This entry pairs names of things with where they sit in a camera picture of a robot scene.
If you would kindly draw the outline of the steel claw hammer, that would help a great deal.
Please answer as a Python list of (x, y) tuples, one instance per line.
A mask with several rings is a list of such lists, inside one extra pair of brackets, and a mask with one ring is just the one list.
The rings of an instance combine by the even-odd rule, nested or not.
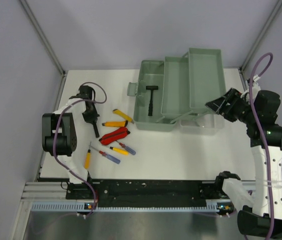
[(99, 135), (98, 127), (97, 127), (97, 122), (93, 122), (92, 125), (93, 125), (93, 129), (94, 129), (95, 137), (99, 138), (100, 135)]

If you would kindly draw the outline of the orange utility knife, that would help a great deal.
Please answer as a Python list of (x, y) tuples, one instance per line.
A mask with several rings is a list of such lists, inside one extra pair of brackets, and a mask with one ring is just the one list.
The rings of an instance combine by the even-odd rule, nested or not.
[(104, 127), (112, 127), (112, 128), (121, 128), (126, 127), (128, 125), (129, 121), (107, 121), (102, 123), (102, 126)]

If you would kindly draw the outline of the red black pliers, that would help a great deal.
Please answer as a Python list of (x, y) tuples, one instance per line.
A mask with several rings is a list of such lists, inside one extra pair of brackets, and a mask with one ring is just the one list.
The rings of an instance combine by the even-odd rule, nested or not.
[(112, 142), (115, 142), (115, 141), (118, 141), (120, 139), (127, 137), (129, 134), (130, 134), (130, 131), (128, 130), (128, 128), (120, 127), (117, 130), (107, 133), (104, 136), (102, 136), (99, 139), (99, 142), (102, 145), (107, 146), (111, 144)]

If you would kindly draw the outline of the green plastic toolbox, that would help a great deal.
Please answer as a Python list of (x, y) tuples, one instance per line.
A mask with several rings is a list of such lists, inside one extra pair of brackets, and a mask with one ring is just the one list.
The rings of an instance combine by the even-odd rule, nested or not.
[[(153, 115), (148, 116), (150, 91)], [(220, 49), (190, 48), (183, 56), (141, 62), (137, 82), (128, 84), (127, 95), (135, 97), (133, 120), (143, 131), (170, 132), (179, 121), (195, 121), (211, 114), (205, 103), (226, 92)]]

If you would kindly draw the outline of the black rubber mallet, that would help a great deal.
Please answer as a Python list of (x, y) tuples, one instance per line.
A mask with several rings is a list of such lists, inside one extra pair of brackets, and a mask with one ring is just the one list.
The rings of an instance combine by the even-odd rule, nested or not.
[(153, 115), (153, 93), (154, 91), (158, 90), (157, 85), (147, 85), (146, 90), (150, 91), (150, 102), (148, 107), (148, 116), (151, 117)]

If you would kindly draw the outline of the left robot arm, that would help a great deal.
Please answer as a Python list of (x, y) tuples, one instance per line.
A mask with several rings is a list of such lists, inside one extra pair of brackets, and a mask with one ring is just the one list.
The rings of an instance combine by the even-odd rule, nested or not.
[(57, 156), (59, 164), (65, 167), (68, 173), (69, 181), (72, 184), (79, 184), (77, 192), (83, 198), (89, 198), (94, 194), (94, 186), (86, 181), (89, 176), (88, 170), (73, 153), (77, 148), (75, 121), (83, 120), (91, 124), (95, 137), (99, 137), (97, 128), (99, 114), (94, 103), (95, 97), (94, 88), (82, 85), (78, 93), (70, 97), (64, 106), (42, 116), (42, 148), (51, 156)]

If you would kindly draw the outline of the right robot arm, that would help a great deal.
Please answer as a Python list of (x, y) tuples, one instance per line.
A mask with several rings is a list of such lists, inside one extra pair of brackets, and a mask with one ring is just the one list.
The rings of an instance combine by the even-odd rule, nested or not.
[(239, 231), (245, 236), (282, 239), (282, 126), (276, 123), (280, 104), (280, 95), (269, 90), (259, 91), (254, 102), (248, 103), (235, 88), (205, 104), (224, 119), (247, 127), (255, 163), (254, 196), (229, 171), (220, 173), (214, 185), (218, 197), (232, 201)]

